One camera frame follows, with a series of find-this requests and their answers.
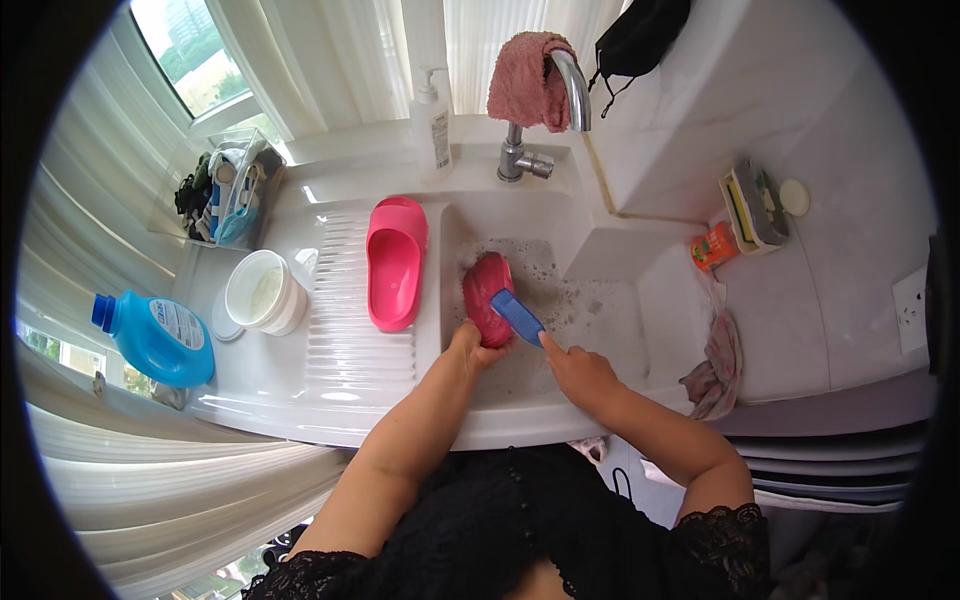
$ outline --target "blue bottle cap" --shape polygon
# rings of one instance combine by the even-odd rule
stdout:
[[[101,296],[100,294],[97,294],[96,298],[93,299],[93,314],[90,316],[90,320],[106,333],[110,333],[110,328],[113,326],[113,309],[116,302],[117,299],[113,296]]]

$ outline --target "black face mask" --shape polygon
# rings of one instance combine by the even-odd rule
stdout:
[[[646,75],[660,64],[667,48],[677,38],[690,15],[690,0],[634,0],[596,43],[597,72],[590,79],[593,89],[597,76],[602,76],[610,102],[600,118],[607,118],[616,94],[627,89],[640,75]],[[631,79],[616,92],[610,88],[610,75]]]

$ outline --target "black strap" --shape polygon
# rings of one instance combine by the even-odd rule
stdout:
[[[623,470],[620,467],[613,468],[613,491],[616,492],[616,495],[620,494],[620,484],[616,480],[616,472],[620,471],[623,473],[623,480],[627,482],[627,497],[630,498],[630,501],[634,501],[634,491],[630,489],[630,477],[627,476],[627,471]]]
[[[610,88],[610,78],[607,78],[607,77],[603,78],[603,83],[607,86],[607,91],[610,92],[610,101],[607,102],[607,105],[603,108],[603,112],[600,113],[601,119],[607,118],[607,111],[610,110],[610,107],[613,106],[613,101],[616,100],[616,95],[622,92],[623,90],[627,89],[628,87],[630,87],[630,84],[634,82],[634,79],[636,79],[636,77],[631,77],[626,85],[624,85],[623,87],[621,87],[620,89],[614,92]]]
[[[590,83],[587,85],[587,93],[590,93],[590,91],[593,89],[593,84],[597,83],[597,77],[600,75],[600,49],[599,48],[596,49],[595,54],[597,58],[597,72],[594,73],[593,77],[590,78]],[[601,119],[607,118],[607,111],[610,110],[610,107],[613,106],[613,101],[616,100],[616,95],[622,92],[623,90],[627,89],[628,87],[630,87],[630,84],[634,82],[634,79],[636,79],[636,77],[630,78],[630,80],[627,82],[626,85],[624,85],[623,87],[621,87],[620,89],[614,92],[610,87],[610,78],[609,77],[603,78],[603,83],[607,87],[607,91],[610,92],[610,101],[607,102],[607,105],[603,108],[603,112],[600,113]]]

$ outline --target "pink slipper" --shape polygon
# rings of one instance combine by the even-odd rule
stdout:
[[[507,259],[498,252],[481,256],[464,276],[467,316],[480,329],[480,346],[484,348],[500,348],[514,336],[510,324],[490,306],[490,298],[503,288],[513,293],[514,281]]]
[[[391,196],[373,209],[367,230],[367,312],[384,331],[410,326],[420,309],[426,215],[416,202]]]

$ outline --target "hand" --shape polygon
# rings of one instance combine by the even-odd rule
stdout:
[[[470,377],[475,377],[493,366],[514,347],[514,340],[511,340],[500,348],[484,348],[480,346],[482,337],[476,324],[467,319],[453,332],[450,348],[444,352],[454,357],[457,365]]]
[[[579,346],[571,346],[564,352],[546,331],[540,332],[540,343],[546,352],[546,364],[560,384],[560,390],[595,418],[605,401],[623,388],[610,361],[600,354],[587,352]]]

